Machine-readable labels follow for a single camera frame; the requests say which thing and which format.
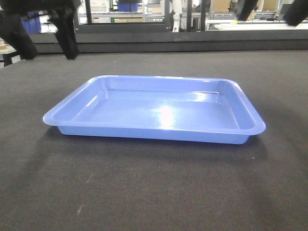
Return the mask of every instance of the tray inner bottom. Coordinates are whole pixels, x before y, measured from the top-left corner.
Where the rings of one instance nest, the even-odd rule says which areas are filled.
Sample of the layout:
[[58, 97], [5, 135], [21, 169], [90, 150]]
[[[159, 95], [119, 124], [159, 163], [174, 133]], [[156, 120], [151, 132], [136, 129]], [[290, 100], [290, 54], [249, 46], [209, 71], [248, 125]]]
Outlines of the tray inner bottom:
[[226, 96], [218, 92], [106, 90], [72, 121], [124, 128], [239, 128]]

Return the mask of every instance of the table surface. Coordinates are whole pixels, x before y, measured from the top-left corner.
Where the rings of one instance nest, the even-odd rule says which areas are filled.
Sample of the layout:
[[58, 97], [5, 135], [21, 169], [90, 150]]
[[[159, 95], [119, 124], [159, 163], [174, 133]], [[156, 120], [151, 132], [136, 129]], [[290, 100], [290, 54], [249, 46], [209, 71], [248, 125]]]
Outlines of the table surface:
[[[0, 230], [308, 230], [307, 60], [307, 51], [105, 53], [0, 69]], [[99, 75], [232, 79], [267, 129], [227, 145], [65, 136], [42, 122]]]
[[253, 23], [253, 24], [219, 24], [215, 25], [219, 30], [307, 30], [308, 24], [302, 23], [298, 26], [289, 26], [288, 24], [278, 24], [278, 23]]
[[6, 49], [0, 50], [0, 54], [10, 54], [15, 52], [16, 50], [11, 46], [6, 46]]

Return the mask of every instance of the blue bin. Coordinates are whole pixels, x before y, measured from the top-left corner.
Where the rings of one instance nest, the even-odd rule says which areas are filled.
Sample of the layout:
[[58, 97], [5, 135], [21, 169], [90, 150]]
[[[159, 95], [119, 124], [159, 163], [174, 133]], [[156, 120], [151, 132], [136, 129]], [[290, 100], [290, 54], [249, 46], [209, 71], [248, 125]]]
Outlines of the blue bin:
[[118, 3], [117, 11], [121, 12], [131, 12], [138, 10], [138, 3]]
[[29, 17], [37, 16], [36, 18], [31, 18], [30, 20], [22, 19], [23, 26], [29, 34], [39, 34], [41, 32], [40, 19], [38, 17], [38, 12], [28, 13]]
[[43, 121], [66, 135], [232, 144], [266, 127], [236, 82], [203, 77], [95, 77]]

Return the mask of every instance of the tray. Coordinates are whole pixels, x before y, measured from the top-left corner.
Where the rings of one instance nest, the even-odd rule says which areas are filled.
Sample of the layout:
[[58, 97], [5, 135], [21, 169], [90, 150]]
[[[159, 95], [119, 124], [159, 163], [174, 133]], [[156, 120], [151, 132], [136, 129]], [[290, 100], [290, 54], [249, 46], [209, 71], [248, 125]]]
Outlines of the tray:
[[236, 82], [200, 77], [94, 77], [43, 121], [66, 135], [232, 144], [265, 130]]

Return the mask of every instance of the tray rim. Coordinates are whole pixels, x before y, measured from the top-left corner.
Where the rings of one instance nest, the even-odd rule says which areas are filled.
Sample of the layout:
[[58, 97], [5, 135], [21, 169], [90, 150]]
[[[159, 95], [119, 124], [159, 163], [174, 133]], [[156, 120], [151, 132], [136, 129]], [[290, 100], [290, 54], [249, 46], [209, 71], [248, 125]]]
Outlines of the tray rim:
[[[260, 117], [259, 113], [256, 111], [252, 103], [249, 101], [243, 90], [240, 88], [237, 82], [226, 79], [226, 78], [208, 78], [208, 77], [173, 77], [173, 76], [133, 76], [133, 75], [102, 75], [96, 76], [89, 79], [87, 82], [82, 84], [75, 91], [70, 93], [67, 97], [61, 100], [58, 104], [56, 104], [52, 109], [50, 109], [42, 118], [45, 124], [57, 127], [93, 127], [93, 128], [122, 128], [122, 129], [140, 129], [144, 128], [132, 128], [132, 127], [123, 127], [123, 126], [112, 126], [110, 123], [104, 122], [80, 122], [80, 121], [66, 121], [66, 120], [57, 120], [54, 119], [53, 116], [62, 109], [65, 105], [67, 105], [76, 95], [82, 92], [87, 86], [94, 83], [96, 80], [100, 78], [109, 78], [109, 77], [122, 77], [122, 78], [168, 78], [168, 79], [189, 79], [189, 80], [202, 80], [202, 81], [226, 81], [229, 82], [235, 92], [238, 94], [240, 100], [243, 105], [247, 109], [247, 112], [250, 114], [251, 119], [254, 122], [254, 126], [248, 129], [239, 129], [239, 128], [208, 128], [207, 130], [186, 130], [186, 129], [178, 129], [171, 128], [168, 130], [172, 131], [191, 131], [196, 133], [216, 133], [216, 134], [233, 134], [233, 135], [257, 135], [262, 133], [266, 129], [266, 125], [263, 119]], [[146, 128], [146, 130], [167, 130], [163, 128]]]

